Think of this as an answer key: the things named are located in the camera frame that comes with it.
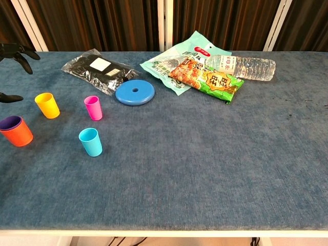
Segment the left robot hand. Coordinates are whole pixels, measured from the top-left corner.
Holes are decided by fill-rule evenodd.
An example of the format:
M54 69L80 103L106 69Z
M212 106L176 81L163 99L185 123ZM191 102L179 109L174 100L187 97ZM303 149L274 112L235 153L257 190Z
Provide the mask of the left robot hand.
M28 74L33 74L32 68L22 54L26 54L34 60L40 60L40 56L27 46L16 43L1 43L1 61L3 59L13 59L18 62ZM22 101L23 99L24 98L19 95L7 95L1 92L1 103L9 104Z

